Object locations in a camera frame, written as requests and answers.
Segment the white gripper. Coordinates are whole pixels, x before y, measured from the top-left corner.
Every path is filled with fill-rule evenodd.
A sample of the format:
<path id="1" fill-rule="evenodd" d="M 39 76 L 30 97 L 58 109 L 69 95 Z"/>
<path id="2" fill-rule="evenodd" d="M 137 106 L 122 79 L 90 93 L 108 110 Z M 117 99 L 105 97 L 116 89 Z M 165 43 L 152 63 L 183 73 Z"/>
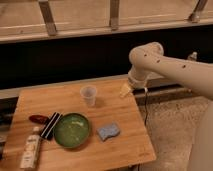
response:
<path id="1" fill-rule="evenodd" d="M 145 79 L 144 78 L 135 78 L 132 76 L 128 77 L 128 83 L 124 83 L 120 90 L 120 97 L 124 98 L 134 89 L 142 89 L 145 87 Z"/>

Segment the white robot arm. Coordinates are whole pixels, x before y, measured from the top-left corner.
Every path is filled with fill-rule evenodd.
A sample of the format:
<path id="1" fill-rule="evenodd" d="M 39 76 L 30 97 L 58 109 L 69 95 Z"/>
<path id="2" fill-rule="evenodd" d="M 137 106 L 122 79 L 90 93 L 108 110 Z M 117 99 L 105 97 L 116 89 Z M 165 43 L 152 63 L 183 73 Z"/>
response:
<path id="1" fill-rule="evenodd" d="M 121 97 L 145 88 L 149 73 L 155 72 L 210 100 L 196 129 L 187 171 L 213 171 L 213 64 L 166 57 L 158 42 L 133 48 L 129 60 L 132 67 Z"/>

